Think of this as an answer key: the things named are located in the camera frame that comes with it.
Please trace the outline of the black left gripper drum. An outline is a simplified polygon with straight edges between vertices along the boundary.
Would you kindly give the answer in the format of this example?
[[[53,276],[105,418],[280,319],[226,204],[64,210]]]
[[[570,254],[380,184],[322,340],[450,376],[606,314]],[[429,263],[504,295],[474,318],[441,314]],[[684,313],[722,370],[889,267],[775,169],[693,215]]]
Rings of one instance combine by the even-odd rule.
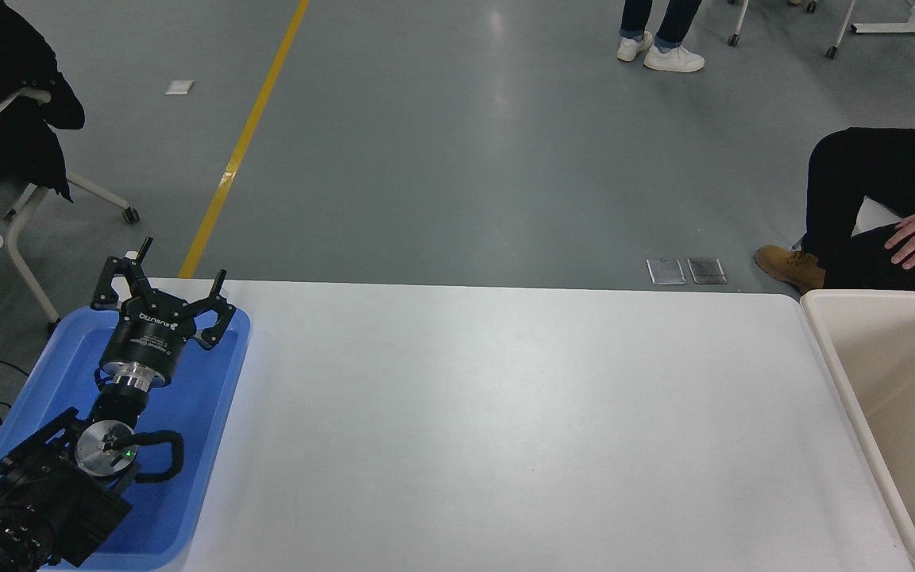
[[[170,381],[186,344],[197,331],[196,316],[206,310],[202,300],[188,303],[166,292],[129,298],[120,308],[99,368],[113,377],[121,366],[137,363],[153,371],[154,381]]]

